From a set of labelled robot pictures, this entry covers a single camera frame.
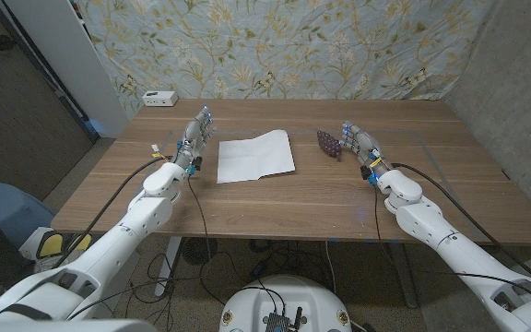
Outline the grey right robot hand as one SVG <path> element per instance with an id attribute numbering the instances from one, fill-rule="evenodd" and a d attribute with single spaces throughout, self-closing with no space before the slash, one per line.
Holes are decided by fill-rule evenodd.
<path id="1" fill-rule="evenodd" d="M 380 144 L 372 135 L 351 122 L 343 123 L 342 134 L 339 143 L 343 148 L 348 148 L 356 154 L 364 179 L 371 176 L 378 179 L 393 169 L 385 158 Z"/>

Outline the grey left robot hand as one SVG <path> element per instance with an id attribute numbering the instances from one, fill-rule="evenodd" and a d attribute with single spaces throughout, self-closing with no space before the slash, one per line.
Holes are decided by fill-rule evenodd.
<path id="1" fill-rule="evenodd" d="M 212 123 L 210 110 L 204 105 L 201 112 L 185 127 L 171 161 L 189 173 L 200 171 L 203 151 L 214 133 L 210 128 Z"/>

